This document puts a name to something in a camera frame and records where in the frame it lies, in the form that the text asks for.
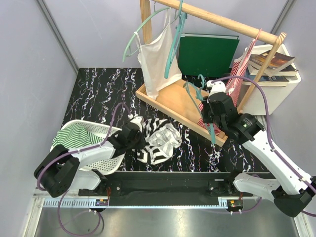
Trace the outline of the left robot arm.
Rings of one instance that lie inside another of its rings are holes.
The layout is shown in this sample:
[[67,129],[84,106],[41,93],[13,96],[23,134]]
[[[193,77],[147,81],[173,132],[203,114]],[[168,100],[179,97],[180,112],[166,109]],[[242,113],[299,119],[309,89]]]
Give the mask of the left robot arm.
[[128,150],[141,147],[144,141],[142,132],[142,123],[132,120],[101,143],[72,150],[57,145],[34,171],[38,189],[47,191],[53,198],[63,195],[81,168],[121,157]]

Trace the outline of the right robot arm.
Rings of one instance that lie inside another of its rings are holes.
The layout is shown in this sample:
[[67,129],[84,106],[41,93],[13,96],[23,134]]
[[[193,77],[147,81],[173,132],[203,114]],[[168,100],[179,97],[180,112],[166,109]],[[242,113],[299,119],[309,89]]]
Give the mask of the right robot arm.
[[250,193],[273,202],[289,217],[296,217],[316,194],[316,178],[296,165],[271,139],[271,134],[251,114],[240,114],[232,98],[224,92],[205,96],[202,119],[213,122],[229,138],[235,140],[273,174],[274,179],[253,177],[233,172],[224,183],[228,195]]

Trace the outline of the black white striped tank top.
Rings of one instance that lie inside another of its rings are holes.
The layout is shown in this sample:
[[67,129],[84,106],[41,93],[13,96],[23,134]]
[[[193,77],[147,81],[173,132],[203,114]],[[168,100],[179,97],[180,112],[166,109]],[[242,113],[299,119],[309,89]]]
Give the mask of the black white striped tank top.
[[172,158],[173,150],[182,143],[180,132],[167,119],[150,118],[144,120],[139,128],[144,134],[146,145],[135,152],[137,160],[142,163],[163,163]]

